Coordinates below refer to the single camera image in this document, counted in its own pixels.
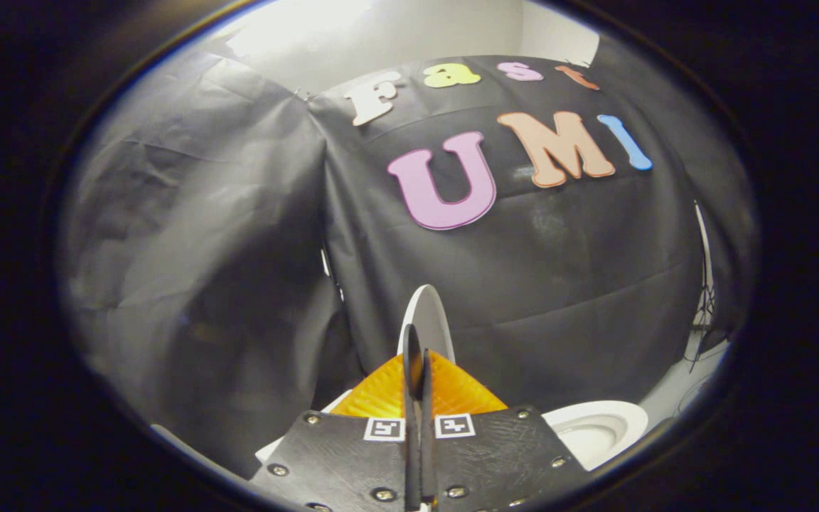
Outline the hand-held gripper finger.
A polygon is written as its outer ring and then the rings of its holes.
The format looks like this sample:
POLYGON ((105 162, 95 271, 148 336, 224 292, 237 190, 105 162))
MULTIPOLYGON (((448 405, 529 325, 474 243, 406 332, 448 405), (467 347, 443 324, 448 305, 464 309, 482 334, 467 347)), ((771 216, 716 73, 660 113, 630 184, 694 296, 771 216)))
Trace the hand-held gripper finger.
POLYGON ((587 470, 532 406, 506 406, 448 358, 425 352, 422 498, 434 511, 525 511, 563 501, 587 470))
POLYGON ((262 493, 312 511, 413 511, 419 508, 422 350, 412 325, 397 357, 399 418, 302 412, 251 479, 262 493))

